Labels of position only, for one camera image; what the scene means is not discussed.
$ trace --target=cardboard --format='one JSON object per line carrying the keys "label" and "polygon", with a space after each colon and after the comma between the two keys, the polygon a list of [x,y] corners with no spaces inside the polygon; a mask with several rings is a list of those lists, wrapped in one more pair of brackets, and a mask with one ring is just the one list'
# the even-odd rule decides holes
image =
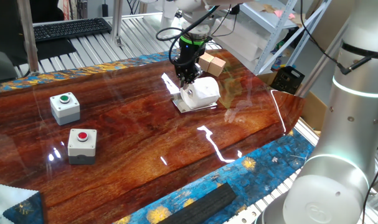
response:
{"label": "cardboard", "polygon": [[220,58],[215,57],[208,68],[208,73],[218,77],[225,68],[226,62]]}
{"label": "cardboard", "polygon": [[[258,75],[257,77],[270,86],[276,74],[277,72]],[[312,92],[308,93],[305,100],[306,102],[302,110],[301,118],[317,135],[320,135],[327,106]]]}
{"label": "cardboard", "polygon": [[199,65],[201,67],[201,69],[205,72],[208,71],[209,69],[209,65],[211,64],[211,61],[214,59],[214,56],[208,54],[208,53],[204,53],[203,55],[201,55],[200,59],[199,59]]}

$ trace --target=black keyboard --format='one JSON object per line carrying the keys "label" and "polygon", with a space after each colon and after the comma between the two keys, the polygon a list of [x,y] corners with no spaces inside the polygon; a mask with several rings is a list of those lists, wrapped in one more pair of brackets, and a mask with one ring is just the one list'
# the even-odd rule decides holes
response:
{"label": "black keyboard", "polygon": [[34,27],[36,42],[100,34],[108,31],[111,31],[111,26],[103,18],[82,19]]}

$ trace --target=white button box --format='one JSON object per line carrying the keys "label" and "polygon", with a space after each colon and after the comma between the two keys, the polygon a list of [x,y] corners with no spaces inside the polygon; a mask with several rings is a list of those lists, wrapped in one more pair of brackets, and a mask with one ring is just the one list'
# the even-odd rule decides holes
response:
{"label": "white button box", "polygon": [[50,106],[52,108],[52,115],[59,125],[80,119],[80,105],[72,93],[50,97]]}
{"label": "white button box", "polygon": [[71,129],[69,138],[70,164],[94,164],[96,156],[96,136],[94,129]]}

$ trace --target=green button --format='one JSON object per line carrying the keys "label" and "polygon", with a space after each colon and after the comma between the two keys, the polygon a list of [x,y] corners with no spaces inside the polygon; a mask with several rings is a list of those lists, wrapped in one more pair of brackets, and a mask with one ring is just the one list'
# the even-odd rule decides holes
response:
{"label": "green button", "polygon": [[70,101],[70,98],[68,96],[61,96],[60,102],[62,103],[68,103]]}

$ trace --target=glossy wooden tabletop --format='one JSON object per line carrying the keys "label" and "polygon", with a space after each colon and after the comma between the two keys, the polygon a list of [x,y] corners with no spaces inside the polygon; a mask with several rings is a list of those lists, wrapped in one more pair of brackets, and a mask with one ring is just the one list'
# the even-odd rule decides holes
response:
{"label": "glossy wooden tabletop", "polygon": [[[294,127],[301,98],[212,54],[227,61],[212,110],[178,112],[161,78],[178,84],[168,61],[0,94],[0,184],[39,190],[47,223],[111,223]],[[81,118],[59,126],[49,97],[70,91]],[[97,129],[94,165],[69,164],[72,128]]]}

